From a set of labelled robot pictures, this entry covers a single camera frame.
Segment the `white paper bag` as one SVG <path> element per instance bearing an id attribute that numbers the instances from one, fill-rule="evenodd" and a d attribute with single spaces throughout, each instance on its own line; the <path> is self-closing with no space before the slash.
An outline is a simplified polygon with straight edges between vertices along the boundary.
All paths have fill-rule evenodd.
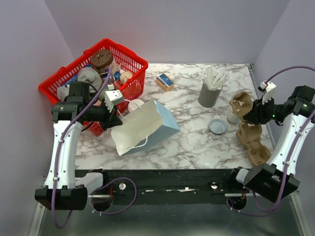
<path id="1" fill-rule="evenodd" d="M 170 110 L 151 99 L 123 118 L 123 124 L 111 128 L 111 137 L 119 156 L 144 151 L 180 132 Z"/>

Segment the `white coffee cup lid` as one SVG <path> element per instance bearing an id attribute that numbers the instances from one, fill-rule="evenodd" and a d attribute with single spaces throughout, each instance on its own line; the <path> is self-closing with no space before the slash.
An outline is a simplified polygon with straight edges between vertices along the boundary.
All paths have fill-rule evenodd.
<path id="1" fill-rule="evenodd" d="M 127 100 L 128 106 L 127 109 L 130 113 L 134 112 L 135 110 L 139 109 L 141 111 L 144 111 L 141 106 L 145 104 L 144 101 L 141 99 L 134 99 L 134 100 Z"/>

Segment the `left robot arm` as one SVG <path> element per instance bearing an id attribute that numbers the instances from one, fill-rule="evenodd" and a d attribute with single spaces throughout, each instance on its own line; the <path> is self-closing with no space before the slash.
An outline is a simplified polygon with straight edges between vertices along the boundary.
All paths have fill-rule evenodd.
<path id="1" fill-rule="evenodd" d="M 75 157 L 84 122 L 100 122 L 104 128 L 122 125 L 117 116 L 117 105 L 124 101 L 120 90 L 113 85 L 102 86 L 105 99 L 94 105 L 97 93 L 89 97 L 90 85 L 72 82 L 68 96 L 52 108 L 54 146 L 49 173 L 43 188 L 36 189 L 34 198 L 52 210 L 83 210 L 88 195 L 93 191 L 104 194 L 109 189 L 108 180 L 101 171 L 92 171 L 80 180 L 75 179 Z"/>

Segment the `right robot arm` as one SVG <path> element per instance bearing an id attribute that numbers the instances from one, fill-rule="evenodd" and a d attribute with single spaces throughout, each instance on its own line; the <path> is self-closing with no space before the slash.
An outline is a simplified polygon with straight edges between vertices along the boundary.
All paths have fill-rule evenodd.
<path id="1" fill-rule="evenodd" d="M 295 179 L 299 153 L 309 132 L 315 126 L 315 90 L 298 86 L 283 104 L 275 104 L 265 88 L 261 99 L 252 100 L 247 92 L 239 92 L 229 101 L 230 110 L 241 122 L 236 131 L 239 143 L 246 148 L 252 168 L 235 168 L 227 179 L 233 193 L 246 187 L 273 203 L 294 192 L 300 182 Z M 261 143 L 262 125 L 274 120 L 282 133 L 274 151 Z"/>

